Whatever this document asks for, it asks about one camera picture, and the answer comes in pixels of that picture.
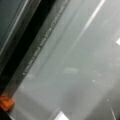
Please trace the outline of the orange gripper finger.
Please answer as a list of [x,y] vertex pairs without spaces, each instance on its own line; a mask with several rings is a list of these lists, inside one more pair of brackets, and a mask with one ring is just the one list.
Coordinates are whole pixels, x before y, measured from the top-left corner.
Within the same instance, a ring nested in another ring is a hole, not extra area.
[[0,107],[4,111],[10,110],[13,106],[14,106],[14,100],[11,97],[9,97],[7,94],[3,94],[0,97]]

